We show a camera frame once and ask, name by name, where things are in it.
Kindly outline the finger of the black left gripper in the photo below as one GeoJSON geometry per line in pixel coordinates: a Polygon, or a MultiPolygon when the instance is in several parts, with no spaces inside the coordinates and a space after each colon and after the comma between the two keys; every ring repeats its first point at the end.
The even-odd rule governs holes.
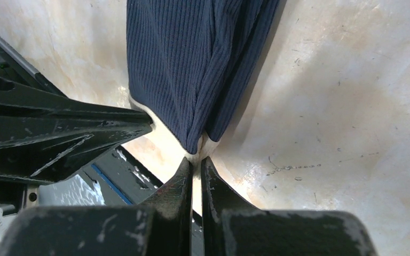
{"type": "Polygon", "coordinates": [[[76,101],[0,77],[0,116],[60,117],[150,124],[141,111],[76,101]]]}
{"type": "Polygon", "coordinates": [[[63,181],[151,129],[151,123],[0,116],[0,177],[63,181]]]}

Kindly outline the navy underwear cream waistband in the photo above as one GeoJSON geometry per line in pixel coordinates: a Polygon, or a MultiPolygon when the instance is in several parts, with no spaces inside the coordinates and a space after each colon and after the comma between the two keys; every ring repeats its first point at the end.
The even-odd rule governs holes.
{"type": "Polygon", "coordinates": [[[279,1],[128,1],[134,103],[192,156],[227,129],[265,45],[279,1]]]}

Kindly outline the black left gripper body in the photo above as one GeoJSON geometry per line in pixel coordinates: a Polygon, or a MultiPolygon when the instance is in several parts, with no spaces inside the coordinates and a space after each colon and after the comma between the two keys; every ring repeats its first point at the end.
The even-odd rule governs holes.
{"type": "Polygon", "coordinates": [[[3,215],[19,213],[32,206],[31,198],[37,199],[39,181],[17,177],[0,177],[0,209],[3,215]]]}

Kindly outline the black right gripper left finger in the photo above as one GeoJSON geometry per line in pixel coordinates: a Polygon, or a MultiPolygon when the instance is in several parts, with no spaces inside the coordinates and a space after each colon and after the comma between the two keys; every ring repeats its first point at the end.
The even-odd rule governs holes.
{"type": "Polygon", "coordinates": [[[0,255],[190,255],[192,164],[129,206],[54,206],[24,210],[0,255]]]}

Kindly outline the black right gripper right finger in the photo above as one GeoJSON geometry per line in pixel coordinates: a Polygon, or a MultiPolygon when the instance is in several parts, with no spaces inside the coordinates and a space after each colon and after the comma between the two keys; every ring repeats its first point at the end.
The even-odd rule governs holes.
{"type": "Polygon", "coordinates": [[[262,210],[201,162],[205,255],[376,255],[365,226],[343,211],[262,210]]]}

